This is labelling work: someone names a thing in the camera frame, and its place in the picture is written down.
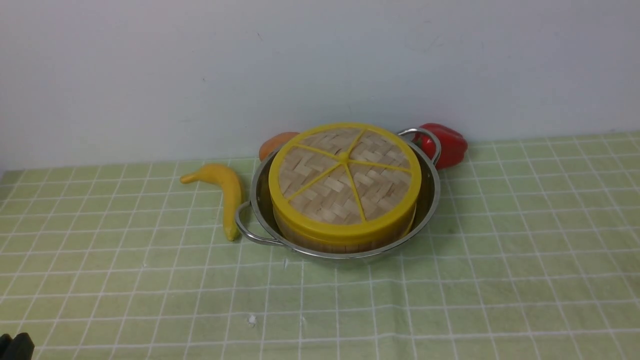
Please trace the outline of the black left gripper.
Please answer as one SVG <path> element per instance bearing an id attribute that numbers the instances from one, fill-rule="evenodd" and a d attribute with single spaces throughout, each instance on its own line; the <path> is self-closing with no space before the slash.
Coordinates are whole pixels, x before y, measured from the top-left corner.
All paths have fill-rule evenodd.
<path id="1" fill-rule="evenodd" d="M 1 360 L 31 360 L 34 350 L 35 344 L 27 332 L 18 333 L 15 337 L 4 333 L 0 337 Z"/>

